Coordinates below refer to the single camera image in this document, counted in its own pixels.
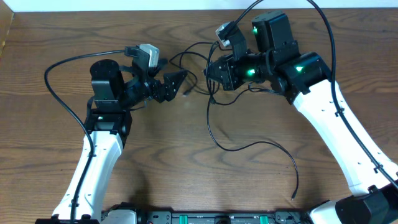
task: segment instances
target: green terminal block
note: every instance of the green terminal block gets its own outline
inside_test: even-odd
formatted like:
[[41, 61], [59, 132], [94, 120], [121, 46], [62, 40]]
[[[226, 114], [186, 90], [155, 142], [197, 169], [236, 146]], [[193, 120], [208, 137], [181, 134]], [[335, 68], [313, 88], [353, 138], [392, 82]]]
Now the green terminal block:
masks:
[[188, 215], [180, 215], [180, 224], [188, 224]]
[[261, 216], [260, 224], [268, 224], [268, 216]]

